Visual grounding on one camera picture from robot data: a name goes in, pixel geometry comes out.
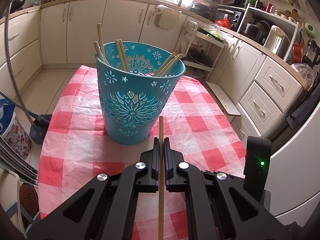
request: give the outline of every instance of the shelf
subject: shelf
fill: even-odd
[[[211,71],[213,70],[213,68],[211,68],[211,67],[206,67],[206,66],[200,65],[200,64],[198,64],[198,63],[194,63],[194,62],[187,61],[187,60],[184,60],[183,63],[184,63],[186,66],[195,67],[195,68],[200,68],[200,69],[203,69],[203,70],[209,71],[209,72],[211,72]]]
[[[189,28],[189,27],[186,27],[186,32],[189,32],[189,33],[192,33],[194,30],[193,29],[191,29],[191,28]],[[208,41],[208,42],[210,42],[210,43],[212,43],[212,44],[214,44],[214,45],[217,45],[217,46],[219,46],[220,48],[223,48],[225,45],[224,45],[224,43],[222,43],[222,42],[220,42],[220,41],[217,41],[215,38],[212,38],[212,37],[210,37],[210,36],[207,36],[207,35],[205,35],[204,33],[201,33],[201,32],[198,32],[198,31],[194,31],[194,35],[196,36],[196,37],[199,37],[199,38],[201,38],[201,39],[203,39],[203,40],[206,40],[206,41]]]

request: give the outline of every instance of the plastic container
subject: plastic container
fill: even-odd
[[[104,45],[111,66],[95,57],[106,132],[118,143],[133,145],[148,137],[186,68],[180,60],[165,77],[153,77],[171,53],[138,42],[127,41],[123,45],[130,73],[120,70],[115,42]]]

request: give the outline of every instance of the table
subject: table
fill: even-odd
[[[199,81],[182,76],[161,115],[171,148],[199,169],[242,176],[245,150],[230,123]],[[97,70],[81,66],[63,91],[45,137],[39,164],[39,206],[43,219],[97,174],[121,173],[153,148],[156,122],[149,137],[121,145],[105,130]],[[164,237],[188,239],[184,193],[165,192]],[[156,240],[158,194],[140,193],[133,240]]]

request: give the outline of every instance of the cabinet handle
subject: cabinet handle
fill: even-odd
[[[63,13],[62,13],[62,22],[64,23],[64,21],[66,20],[65,19],[65,16],[66,16],[66,9],[64,8],[63,9]]]
[[[233,58],[233,56],[235,55],[237,49],[238,49],[237,56],[236,56],[235,58]],[[232,54],[232,59],[233,59],[233,60],[236,60],[236,58],[238,57],[239,51],[240,51],[240,47],[237,46],[236,49],[235,49],[235,51],[234,51],[233,54]]]
[[[236,122],[236,125],[237,125],[237,127],[238,127],[238,129],[239,129],[239,131],[240,131],[240,133],[242,133],[243,134],[243,136],[241,136],[242,138],[244,137],[244,132],[241,130],[241,128],[240,128],[240,126],[237,124],[237,122]]]
[[[270,77],[276,84],[278,84],[278,85],[281,87],[281,89],[284,89],[283,86],[280,85],[280,84],[278,83],[278,81],[277,81],[273,76],[269,75],[269,77]]]
[[[147,25],[148,25],[148,24],[149,24],[149,22],[150,22],[151,15],[152,15],[152,11],[150,11],[150,13],[149,13],[149,17],[148,17]]]
[[[11,40],[13,40],[15,37],[17,37],[19,35],[19,33],[17,33],[17,34],[15,34],[15,35],[13,35],[12,37],[10,37],[10,38],[8,38],[8,41],[11,41]]]
[[[229,49],[228,49],[227,57],[229,57],[229,52],[230,52],[230,50],[231,50],[231,47],[234,47],[234,46],[235,46],[235,44],[234,44],[234,43],[232,43],[232,44],[230,45],[230,47],[229,47]]]
[[[70,12],[69,12],[69,22],[71,22],[71,16],[72,16],[72,11],[73,11],[73,7],[71,7]]]
[[[140,16],[139,16],[139,23],[141,22],[143,11],[144,11],[144,9],[141,10],[141,13],[140,13]]]
[[[261,110],[260,106],[257,104],[256,100],[253,100],[254,105],[260,110],[261,113],[263,113],[263,116],[266,115],[264,111]]]

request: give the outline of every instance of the plastic bag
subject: plastic bag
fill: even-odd
[[[316,71],[305,63],[292,64],[291,67],[306,80],[308,88],[310,88],[317,76]]]
[[[211,24],[205,24],[203,25],[202,29],[210,33],[211,35],[217,37],[220,40],[225,40],[225,38],[222,36],[221,30],[219,25],[211,23]]]
[[[231,30],[231,24],[228,20],[228,14],[225,14],[223,19],[215,20],[214,23],[219,26],[222,26],[222,27],[225,27],[225,28]]]

